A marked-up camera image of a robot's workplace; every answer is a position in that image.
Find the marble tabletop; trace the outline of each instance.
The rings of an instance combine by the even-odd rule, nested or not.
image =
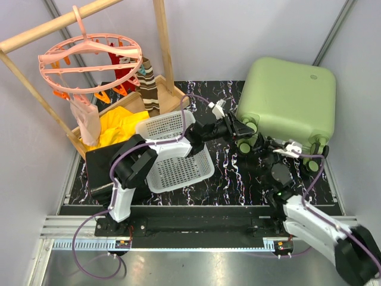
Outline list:
[[[209,101],[218,99],[227,101],[225,110],[235,111],[241,95],[244,81],[204,81],[204,82],[176,82],[176,86],[186,94],[197,94]],[[109,93],[111,104],[120,99],[119,94]],[[97,103],[99,110],[108,106],[104,102]],[[192,98],[188,110],[193,112],[196,119],[213,115],[203,102]],[[264,182],[261,181],[262,158],[257,154],[240,156],[235,144],[227,144],[222,139],[207,143],[211,158],[215,164],[215,172],[209,179],[200,183],[184,187],[172,192],[153,194],[142,200],[144,205],[184,206],[184,205],[263,205],[267,204],[265,194],[268,192]],[[283,160],[291,170],[293,179],[292,188],[302,194],[313,180],[312,176],[301,173],[301,162],[285,158]],[[334,204],[327,176],[317,181],[311,191],[311,203],[317,205]],[[80,160],[76,178],[71,191],[69,204],[96,205],[88,192],[86,177],[86,163]]]

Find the white plastic basket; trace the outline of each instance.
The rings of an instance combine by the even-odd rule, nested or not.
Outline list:
[[[186,127],[195,123],[193,114],[185,110]],[[136,125],[136,133],[145,139],[169,139],[183,131],[181,111],[155,116]],[[147,176],[149,189],[154,193],[172,191],[211,177],[214,165],[207,146],[195,156],[174,157],[156,162]]]

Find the wooden frame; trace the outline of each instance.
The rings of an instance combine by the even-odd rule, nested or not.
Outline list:
[[[98,11],[106,9],[122,0],[96,0],[90,4],[87,4],[79,8],[81,18],[86,18]],[[166,79],[163,76],[157,76],[155,78],[158,87],[158,97],[160,103],[160,113],[167,113],[173,110],[179,109],[180,99],[184,96],[184,93],[178,88],[175,88],[173,81],[173,70],[169,47],[169,38],[167,30],[167,20],[165,17],[164,0],[153,0],[155,16],[157,21],[161,53],[163,58],[164,72]],[[0,59],[4,64],[16,75],[20,82],[30,91],[30,93],[40,102],[42,107],[53,117],[53,119],[61,126],[65,131],[71,143],[76,147],[80,155],[85,158],[86,148],[79,140],[80,133],[79,128],[70,130],[70,128],[63,122],[59,115],[51,108],[51,106],[45,101],[43,96],[37,91],[37,89],[28,81],[25,75],[17,68],[12,60],[7,56],[7,53],[15,51],[28,43],[34,42],[44,36],[47,36],[57,30],[67,27],[70,24],[76,22],[76,16],[74,12],[64,14],[58,18],[48,21],[40,26],[25,31],[19,35],[13,36],[7,40],[0,42]],[[189,105],[189,100],[184,100],[184,106]],[[122,100],[116,102],[106,110],[100,112],[100,116],[108,110],[114,109],[117,106],[126,107],[131,112],[139,112],[144,110],[144,104],[140,98],[138,92],[133,92]]]

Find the white wall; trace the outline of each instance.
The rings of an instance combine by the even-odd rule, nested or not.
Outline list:
[[[358,1],[322,66],[337,78],[330,164],[349,215],[381,245],[381,1]]]
[[[50,20],[42,1],[3,1],[0,41]],[[47,36],[9,54],[32,84],[74,127],[67,102],[55,97],[38,71],[39,54],[62,39]],[[74,148],[58,124],[0,61],[2,231],[0,284],[25,285],[46,215],[55,214]]]
[[[92,0],[56,1],[61,13]],[[312,64],[345,0],[167,0],[175,80],[244,80],[263,55]],[[88,33],[134,39],[164,74],[152,0],[125,0],[84,19]],[[72,24],[73,36],[80,35]],[[86,58],[90,66],[108,57]],[[96,74],[96,81],[114,80]]]

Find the wooden rod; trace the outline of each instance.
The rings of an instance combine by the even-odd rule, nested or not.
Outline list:
[[[79,14],[81,18],[86,18],[94,13],[97,13],[109,6],[112,6],[122,0],[96,0],[90,4],[87,4],[79,8]],[[21,34],[13,36],[0,43],[0,49],[7,54],[15,49],[19,49],[28,43],[34,42],[44,36],[47,36],[55,31],[61,30],[66,26],[75,23],[76,16],[74,12],[69,12],[65,15],[59,16],[56,19],[48,21],[40,26],[34,27]]]
[[[0,59],[4,64],[14,73],[15,76],[21,81],[21,83],[30,91],[30,93],[38,100],[38,102],[45,108],[45,110],[54,118],[55,121],[64,129],[67,136],[72,142],[77,144],[82,144],[79,139],[74,135],[70,128],[63,122],[63,120],[58,116],[58,114],[51,108],[51,106],[45,101],[36,88],[27,80],[25,75],[17,68],[17,66],[12,62],[12,60],[0,50]]]
[[[173,69],[171,50],[169,46],[167,18],[165,17],[164,0],[153,0],[157,30],[159,32],[161,56],[163,58],[165,79],[167,80],[167,90],[173,94],[174,82],[173,82]]]

